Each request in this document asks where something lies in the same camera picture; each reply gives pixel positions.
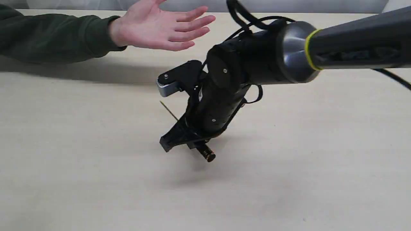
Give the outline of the open bare human hand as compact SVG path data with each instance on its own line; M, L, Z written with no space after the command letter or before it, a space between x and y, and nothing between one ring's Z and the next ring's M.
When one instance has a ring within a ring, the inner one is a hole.
M140 0L122 17L109 24L109 36L118 47L183 51L194 46L194 40L210 32L216 20L205 15L207 6L188 12L160 9L162 0Z

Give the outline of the forearm in dark green sleeve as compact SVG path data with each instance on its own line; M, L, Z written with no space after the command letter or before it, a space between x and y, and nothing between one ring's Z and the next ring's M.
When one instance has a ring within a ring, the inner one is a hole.
M77 63L126 49L109 35L110 23L119 16L26 16L2 4L0 18L0 54L20 62Z

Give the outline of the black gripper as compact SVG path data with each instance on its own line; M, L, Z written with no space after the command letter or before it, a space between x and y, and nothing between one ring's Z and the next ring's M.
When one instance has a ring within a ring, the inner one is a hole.
M254 85L246 70L246 61L253 51L252 46L233 43L221 43L208 51L207 76L190 97L185 119L178 120L160 138L165 152L184 144L189 149L207 149L209 139L226 130Z

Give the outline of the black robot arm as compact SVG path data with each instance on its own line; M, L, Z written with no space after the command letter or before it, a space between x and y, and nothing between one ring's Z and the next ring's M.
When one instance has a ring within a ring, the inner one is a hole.
M282 16L258 19L236 0L227 6L241 29L214 45L204 62L188 61L157 79L161 96L189 95L186 111L160 138L166 152L186 144L211 161L207 142L249 103L245 95L252 85L259 101L263 85L308 83L321 70L370 69L410 88L388 71L410 67L409 6L323 29Z

